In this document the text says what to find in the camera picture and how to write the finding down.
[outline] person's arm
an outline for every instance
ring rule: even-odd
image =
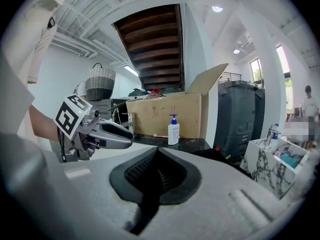
[[[54,120],[42,114],[34,106],[29,108],[31,125],[34,135],[58,142],[57,125]]]

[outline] metal railing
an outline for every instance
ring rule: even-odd
[[[226,82],[226,81],[241,81],[241,74],[236,73],[230,73],[230,72],[223,72],[220,77],[220,82]]]

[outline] blue pump cap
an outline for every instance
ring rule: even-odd
[[[176,120],[177,114],[170,114],[169,116],[173,116],[173,119],[172,119],[172,121],[171,121],[171,124],[172,124],[172,125],[176,125],[176,124],[177,124],[177,120]]]

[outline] wicker basket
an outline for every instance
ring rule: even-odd
[[[88,101],[110,99],[115,86],[116,72],[96,63],[89,69],[86,80],[86,98]]]

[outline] cable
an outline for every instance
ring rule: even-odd
[[[65,154],[65,134],[62,131],[60,131],[59,127],[57,127],[57,134],[58,134],[59,144],[61,147],[62,162],[66,163],[67,158],[66,158],[66,154]]]

